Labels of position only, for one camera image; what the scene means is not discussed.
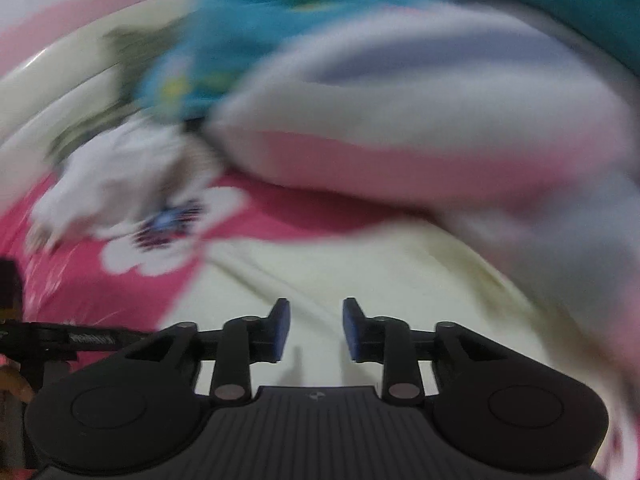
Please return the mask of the cream deer sweater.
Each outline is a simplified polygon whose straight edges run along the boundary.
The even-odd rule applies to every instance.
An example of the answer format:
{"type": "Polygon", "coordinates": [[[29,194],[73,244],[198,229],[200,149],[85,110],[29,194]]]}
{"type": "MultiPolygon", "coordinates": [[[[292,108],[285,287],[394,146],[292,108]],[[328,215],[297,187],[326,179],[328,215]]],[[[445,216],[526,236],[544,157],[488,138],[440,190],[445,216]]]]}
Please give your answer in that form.
{"type": "Polygon", "coordinates": [[[216,240],[160,325],[191,321],[213,330],[243,314],[265,315],[286,298],[292,321],[283,359],[254,365],[254,386],[379,386],[378,365],[349,357],[342,329],[347,297],[369,316],[401,318],[416,330],[457,322],[549,361],[539,337],[516,317],[526,305],[522,295],[471,249],[422,221],[322,240],[216,240]]]}

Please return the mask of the pink floral bed sheet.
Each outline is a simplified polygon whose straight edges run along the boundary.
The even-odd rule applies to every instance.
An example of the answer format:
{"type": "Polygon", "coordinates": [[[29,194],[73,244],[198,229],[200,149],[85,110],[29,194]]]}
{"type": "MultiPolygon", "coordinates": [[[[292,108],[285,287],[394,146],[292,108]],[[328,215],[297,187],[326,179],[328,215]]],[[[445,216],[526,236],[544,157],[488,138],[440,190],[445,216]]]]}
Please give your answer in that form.
{"type": "Polygon", "coordinates": [[[1,216],[1,252],[23,273],[29,321],[157,330],[216,240],[295,242],[352,235],[393,221],[422,221],[404,212],[336,195],[300,192],[232,174],[176,206],[166,206],[134,232],[109,240],[66,240],[30,252],[30,213],[37,185],[1,216]]]}

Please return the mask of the white crumpled garment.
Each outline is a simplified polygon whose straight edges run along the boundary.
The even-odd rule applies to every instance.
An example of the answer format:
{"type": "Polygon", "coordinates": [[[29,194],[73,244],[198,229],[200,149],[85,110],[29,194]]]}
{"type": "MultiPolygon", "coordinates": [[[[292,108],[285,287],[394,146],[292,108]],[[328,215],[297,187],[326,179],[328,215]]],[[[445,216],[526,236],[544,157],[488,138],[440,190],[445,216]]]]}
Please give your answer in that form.
{"type": "Polygon", "coordinates": [[[25,248],[36,252],[66,240],[130,234],[223,172],[224,163],[196,134],[135,114],[65,159],[58,180],[32,206],[25,248]]]}

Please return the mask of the pink patterned duvet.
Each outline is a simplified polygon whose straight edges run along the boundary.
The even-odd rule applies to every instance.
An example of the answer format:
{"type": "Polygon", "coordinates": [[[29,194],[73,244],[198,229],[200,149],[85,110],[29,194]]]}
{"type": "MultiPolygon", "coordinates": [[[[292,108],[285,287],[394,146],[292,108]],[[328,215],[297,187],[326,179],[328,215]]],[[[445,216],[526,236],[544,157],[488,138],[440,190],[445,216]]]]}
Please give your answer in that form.
{"type": "Polygon", "coordinates": [[[439,4],[286,40],[212,110],[240,169],[425,208],[639,385],[639,81],[514,6],[439,4]]]}

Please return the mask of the green patterned pillow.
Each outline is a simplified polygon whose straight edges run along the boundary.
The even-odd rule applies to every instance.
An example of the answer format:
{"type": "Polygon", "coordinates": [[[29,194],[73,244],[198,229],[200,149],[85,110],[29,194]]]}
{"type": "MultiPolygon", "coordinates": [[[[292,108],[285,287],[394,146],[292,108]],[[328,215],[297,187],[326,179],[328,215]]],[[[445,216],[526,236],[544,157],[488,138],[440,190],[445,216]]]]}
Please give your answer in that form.
{"type": "Polygon", "coordinates": [[[134,104],[138,85],[155,61],[176,44],[185,20],[183,16],[160,27],[119,26],[103,36],[115,76],[115,97],[103,110],[75,122],[51,142],[48,155],[55,166],[63,166],[73,151],[121,125],[139,109],[134,104]]]}

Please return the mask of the blue floral blanket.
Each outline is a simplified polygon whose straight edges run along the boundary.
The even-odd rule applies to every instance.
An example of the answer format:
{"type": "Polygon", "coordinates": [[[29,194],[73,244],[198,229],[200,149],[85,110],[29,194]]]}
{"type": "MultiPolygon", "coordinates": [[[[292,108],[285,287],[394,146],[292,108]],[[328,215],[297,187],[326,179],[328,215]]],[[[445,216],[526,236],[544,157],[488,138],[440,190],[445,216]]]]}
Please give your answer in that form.
{"type": "Polygon", "coordinates": [[[383,3],[410,1],[194,0],[176,44],[142,79],[137,101],[165,122],[203,118],[285,40],[383,3]]]}

